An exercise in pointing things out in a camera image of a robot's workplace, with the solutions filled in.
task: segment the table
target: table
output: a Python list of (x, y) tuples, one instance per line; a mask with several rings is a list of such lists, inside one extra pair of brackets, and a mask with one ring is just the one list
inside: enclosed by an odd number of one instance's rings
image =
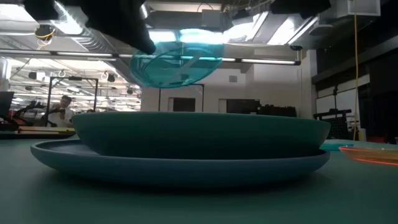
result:
[(255, 189), (143, 189), (84, 180), (37, 161), (38, 140), (0, 141), (0, 223), (397, 223), (398, 167), (330, 161), (301, 181)]

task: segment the teal bowl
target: teal bowl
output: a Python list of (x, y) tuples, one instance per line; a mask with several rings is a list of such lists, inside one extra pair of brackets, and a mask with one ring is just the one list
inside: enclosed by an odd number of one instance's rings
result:
[(104, 156), (159, 159), (276, 159), (317, 153), (330, 123), (250, 114), (77, 114), (83, 144)]

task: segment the person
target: person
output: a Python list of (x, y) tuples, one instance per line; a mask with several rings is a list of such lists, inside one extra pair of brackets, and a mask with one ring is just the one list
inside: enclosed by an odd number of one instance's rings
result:
[(63, 95), (59, 104), (52, 105), (49, 114), (49, 123), (47, 124), (48, 127), (54, 126), (54, 124), (61, 128), (72, 127), (71, 118), (73, 116), (73, 111), (68, 108), (71, 102), (72, 98)]

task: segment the teal plate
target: teal plate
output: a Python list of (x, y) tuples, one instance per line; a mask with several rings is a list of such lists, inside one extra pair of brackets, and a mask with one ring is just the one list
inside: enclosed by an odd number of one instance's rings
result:
[(161, 159), (312, 156), (330, 128), (312, 119), (219, 113), (86, 113), (72, 121), (83, 144), (98, 154)]
[(152, 187), (212, 189), (299, 179), (321, 168), (329, 152), (286, 159), (185, 160), (100, 156), (80, 140), (48, 141), (30, 150), (41, 163), (87, 179)]

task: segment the workbench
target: workbench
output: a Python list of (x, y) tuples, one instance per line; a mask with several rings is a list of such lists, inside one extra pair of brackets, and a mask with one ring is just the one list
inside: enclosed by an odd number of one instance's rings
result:
[(148, 189), (85, 180), (0, 141), (0, 223), (397, 223), (398, 166), (331, 152), (300, 181), (236, 190)]

